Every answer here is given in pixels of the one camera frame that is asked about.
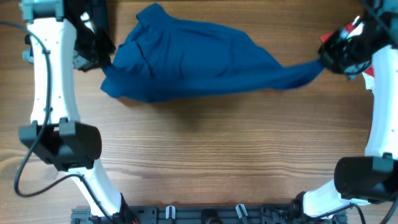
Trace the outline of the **blue polo shirt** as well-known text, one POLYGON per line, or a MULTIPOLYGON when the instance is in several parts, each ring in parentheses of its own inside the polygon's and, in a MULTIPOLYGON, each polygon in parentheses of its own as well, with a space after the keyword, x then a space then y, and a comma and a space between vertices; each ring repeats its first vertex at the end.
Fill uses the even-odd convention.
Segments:
POLYGON ((102 68, 101 89, 113 98, 147 103, 265 89, 291 90, 322 72, 319 60, 281 65, 243 31, 177 19, 157 3, 102 68))

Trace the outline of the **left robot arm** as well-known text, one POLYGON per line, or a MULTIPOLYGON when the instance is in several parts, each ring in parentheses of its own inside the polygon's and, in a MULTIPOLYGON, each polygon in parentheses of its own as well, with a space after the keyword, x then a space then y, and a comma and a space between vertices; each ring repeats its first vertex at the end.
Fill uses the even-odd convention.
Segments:
POLYGON ((115 50, 106 2, 26 0, 19 7, 35 83, 30 125, 19 129, 21 143, 76 183, 89 203, 89 221, 137 223, 101 163, 100 132, 80 121, 75 98, 75 70, 107 65, 115 50))

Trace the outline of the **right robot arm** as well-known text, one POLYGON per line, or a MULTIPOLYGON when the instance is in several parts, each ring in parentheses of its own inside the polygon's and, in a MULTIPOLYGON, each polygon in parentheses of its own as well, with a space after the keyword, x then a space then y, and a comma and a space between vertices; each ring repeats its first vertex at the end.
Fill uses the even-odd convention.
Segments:
POLYGON ((397 1, 361 1, 364 15, 353 30, 336 30, 318 50, 332 72, 355 76, 374 70, 373 118, 365 154, 344 157, 334 178, 302 192, 280 215, 287 223, 335 222, 336 215, 362 205, 391 202, 382 219, 397 210, 397 1))

